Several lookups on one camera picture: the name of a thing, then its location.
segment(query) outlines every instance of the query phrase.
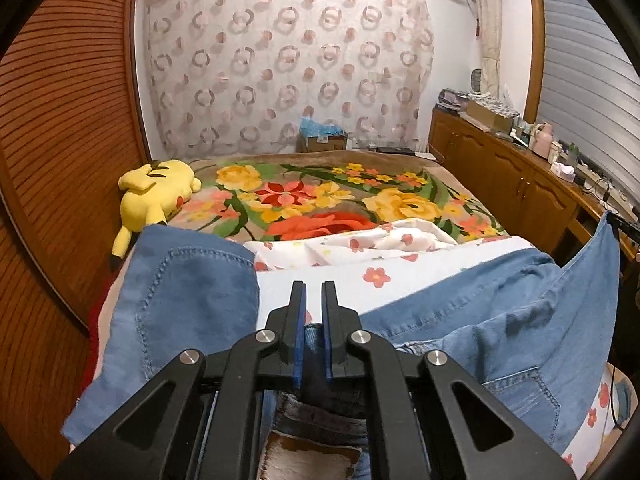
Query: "white wall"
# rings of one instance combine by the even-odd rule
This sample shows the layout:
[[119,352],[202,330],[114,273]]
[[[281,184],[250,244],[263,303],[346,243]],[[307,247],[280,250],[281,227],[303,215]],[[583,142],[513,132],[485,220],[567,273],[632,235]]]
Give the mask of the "white wall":
[[531,0],[502,0],[500,84],[507,87],[520,113],[529,90],[532,34]]
[[[480,66],[480,46],[476,39],[476,19],[466,0],[426,0],[433,22],[435,53],[433,69],[420,96],[418,131],[426,143],[431,124],[431,109],[442,88],[467,90],[471,71]],[[153,158],[166,158],[153,117],[151,95],[143,46],[144,14],[136,6],[136,68],[140,105],[146,136]]]

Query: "cardboard box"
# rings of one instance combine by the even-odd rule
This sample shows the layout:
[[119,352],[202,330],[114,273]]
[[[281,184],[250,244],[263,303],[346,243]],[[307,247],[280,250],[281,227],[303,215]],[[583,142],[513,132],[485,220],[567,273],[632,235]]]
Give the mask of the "cardboard box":
[[509,133],[513,125],[513,119],[502,117],[491,110],[479,105],[475,101],[469,101],[466,106],[466,113],[476,121],[480,121],[494,132]]
[[346,148],[347,137],[345,136],[303,137],[298,135],[296,151],[298,153],[333,152]]

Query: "triangular cutout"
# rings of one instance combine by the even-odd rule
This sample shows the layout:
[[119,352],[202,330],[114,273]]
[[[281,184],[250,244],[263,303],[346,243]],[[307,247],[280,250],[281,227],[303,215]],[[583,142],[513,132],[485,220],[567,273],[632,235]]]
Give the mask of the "triangular cutout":
[[163,383],[116,428],[116,437],[138,449],[149,449],[174,390],[175,383]]
[[513,438],[513,431],[463,383],[453,383],[466,426],[478,451],[488,451]]

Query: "metal screw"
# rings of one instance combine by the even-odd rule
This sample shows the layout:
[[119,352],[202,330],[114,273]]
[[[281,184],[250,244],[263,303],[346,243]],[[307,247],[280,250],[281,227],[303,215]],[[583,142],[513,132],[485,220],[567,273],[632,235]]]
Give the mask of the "metal screw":
[[197,350],[185,350],[180,354],[180,362],[183,365],[193,365],[198,362],[200,353]]
[[427,354],[427,359],[432,365],[442,366],[449,358],[440,350],[431,350],[431,352]]
[[273,330],[260,330],[255,333],[255,338],[260,343],[270,343],[274,339],[276,339],[276,335]]
[[356,343],[364,344],[371,341],[371,334],[366,330],[356,330],[351,333],[351,339]]

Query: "white sheet with red flowers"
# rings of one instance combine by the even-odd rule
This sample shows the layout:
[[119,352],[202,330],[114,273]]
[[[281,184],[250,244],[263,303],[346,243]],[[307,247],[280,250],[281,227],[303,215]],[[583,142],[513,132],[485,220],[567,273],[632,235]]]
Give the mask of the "white sheet with red flowers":
[[[335,282],[341,305],[363,314],[462,270],[532,247],[523,238],[509,236],[458,245],[432,222],[420,219],[396,221],[367,231],[308,240],[246,242],[244,246],[255,253],[256,270],[277,271],[257,274],[257,329],[265,326],[271,310],[289,303],[295,280],[306,283],[306,322],[322,322],[320,297],[325,281]],[[578,478],[584,475],[614,426],[609,408],[610,378],[610,370],[605,367],[584,423],[562,454]],[[615,390],[613,397],[617,411]]]

